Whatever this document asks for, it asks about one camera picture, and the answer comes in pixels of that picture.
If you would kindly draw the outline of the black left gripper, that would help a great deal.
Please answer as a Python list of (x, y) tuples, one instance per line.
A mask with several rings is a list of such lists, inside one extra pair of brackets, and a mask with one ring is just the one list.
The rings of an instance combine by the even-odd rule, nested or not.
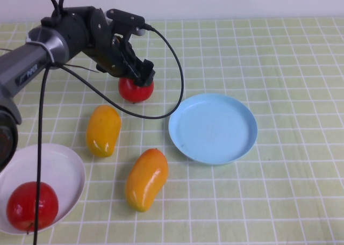
[(114, 35), (107, 46), (89, 47), (88, 57), (96, 63), (97, 71), (116, 78), (135, 78), (134, 84), (139, 87), (151, 86), (155, 75), (154, 63), (147, 59), (135, 59), (123, 43), (123, 38)]

